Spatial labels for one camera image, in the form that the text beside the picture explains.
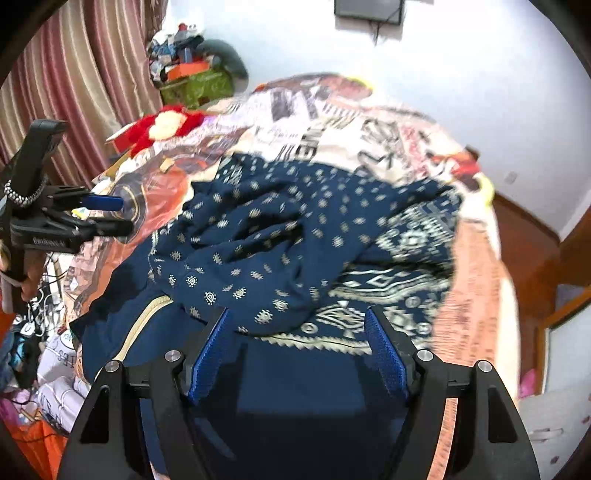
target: black gripper frame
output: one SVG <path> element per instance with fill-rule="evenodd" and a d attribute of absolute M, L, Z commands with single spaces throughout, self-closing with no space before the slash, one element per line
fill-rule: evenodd
<path fill-rule="evenodd" d="M 492 364 L 477 361 L 465 367 L 445 363 L 432 352 L 419 354 L 381 308 L 371 310 L 405 363 L 407 378 L 420 383 L 381 480 L 427 478 L 448 398 L 457 398 L 457 414 L 446 480 L 540 480 L 523 422 Z"/>
<path fill-rule="evenodd" d="M 70 433 L 58 480 L 152 480 L 140 398 L 152 401 L 160 448 L 171 480 L 214 478 L 189 431 L 183 403 L 193 365 L 224 312 L 215 309 L 203 330 L 190 335 L 184 348 L 171 351 L 178 355 L 168 352 L 137 367 L 125 367 L 113 360 L 102 368 Z"/>
<path fill-rule="evenodd" d="M 59 146 L 68 123 L 59 120 L 35 120 L 29 127 L 21 149 L 10 162 L 11 190 L 30 197 L 42 185 L 44 165 Z M 26 279 L 24 251 L 45 250 L 77 254 L 82 244 L 95 236 L 127 236 L 133 224 L 124 219 L 88 218 L 80 220 L 64 211 L 82 205 L 90 195 L 83 187 L 46 186 L 38 199 L 23 207 L 4 192 L 0 193 L 0 238 L 10 270 L 2 277 L 2 309 L 5 313 L 27 311 L 21 298 L 21 283 Z"/>
<path fill-rule="evenodd" d="M 372 311 L 405 364 L 407 382 L 413 383 L 407 419 L 380 480 L 427 479 L 448 398 L 457 398 L 458 406 L 447 480 L 539 480 L 531 443 L 494 367 L 489 362 L 463 367 L 447 364 L 431 352 L 419 354 L 381 309 L 372 307 Z M 183 394 L 190 385 L 192 365 L 216 323 L 209 322 L 189 337 L 174 361 L 162 356 L 138 367 L 114 361 L 114 370 L 107 364 L 74 424 L 58 480 L 151 479 L 140 398 L 152 400 L 170 479 L 214 480 L 184 419 Z"/>

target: orange box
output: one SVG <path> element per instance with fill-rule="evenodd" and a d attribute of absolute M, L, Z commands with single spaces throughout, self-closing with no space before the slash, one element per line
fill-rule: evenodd
<path fill-rule="evenodd" d="M 204 60 L 194 61 L 193 63 L 180 63 L 168 72 L 168 79 L 176 80 L 181 77 L 205 72 L 205 70 L 209 70 L 209 62 Z"/>

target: navy blue patterned cloth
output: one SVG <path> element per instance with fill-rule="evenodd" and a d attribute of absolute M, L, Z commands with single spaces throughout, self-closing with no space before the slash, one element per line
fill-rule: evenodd
<path fill-rule="evenodd" d="M 400 242 L 409 243 L 408 262 L 449 257 L 400 232 L 376 243 L 397 214 L 450 189 L 433 180 L 393 187 L 330 166 L 234 154 L 216 181 L 193 187 L 150 254 L 155 282 L 193 317 L 230 308 L 249 335 L 297 328 L 351 263 L 391 263 Z"/>
<path fill-rule="evenodd" d="M 216 476 L 378 478 L 407 411 L 376 367 L 364 314 L 381 306 L 395 329 L 429 347 L 452 274 L 456 191 L 237 154 L 216 181 L 193 188 L 183 214 L 139 245 L 71 324 L 86 378 L 164 293 L 174 301 L 154 309 L 126 366 L 182 349 L 203 328 L 196 319 L 229 307 L 252 336 L 234 336 L 239 345 L 188 416 Z M 165 472 L 143 402 L 150 460 Z"/>

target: red stuffed toy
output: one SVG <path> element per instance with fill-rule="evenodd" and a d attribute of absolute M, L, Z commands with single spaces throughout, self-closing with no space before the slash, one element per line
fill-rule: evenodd
<path fill-rule="evenodd" d="M 130 158 L 150 148 L 155 141 L 186 136 L 201 126 L 204 119 L 201 112 L 191 113 L 182 105 L 165 106 L 159 113 L 143 117 L 125 131 L 129 143 L 134 144 Z"/>

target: bed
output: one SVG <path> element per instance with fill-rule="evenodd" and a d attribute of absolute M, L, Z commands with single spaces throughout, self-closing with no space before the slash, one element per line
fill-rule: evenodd
<path fill-rule="evenodd" d="M 452 186 L 461 199 L 451 247 L 453 276 L 446 296 L 431 306 L 432 327 L 395 312 L 389 319 L 418 348 L 432 348 L 444 361 L 493 362 L 512 398 L 517 398 L 517 303 L 500 260 L 491 206 L 494 189 L 472 149 L 453 141 L 427 115 L 380 97 L 360 80 L 331 73 L 269 82 L 251 95 L 207 105 L 206 113 L 206 122 L 186 137 L 155 142 L 134 158 L 123 157 L 97 179 L 95 192 L 125 199 L 118 215 L 133 220 L 134 231 L 125 239 L 95 239 L 75 257 L 63 280 L 68 324 L 105 292 L 114 269 L 136 246 L 152 232 L 166 229 L 183 211 L 184 203 L 193 198 L 191 182 L 215 179 L 234 153 L 276 161 L 303 158 L 395 186 L 433 179 Z M 444 227 L 443 221 L 433 226 Z M 367 349 L 354 344 L 357 330 L 351 325 L 339 324 L 343 348 Z M 269 337 L 271 343 L 289 341 L 293 339 Z M 76 371 L 84 378 L 83 344 Z M 441 479 L 445 471 L 454 407 L 449 401 L 431 480 Z"/>

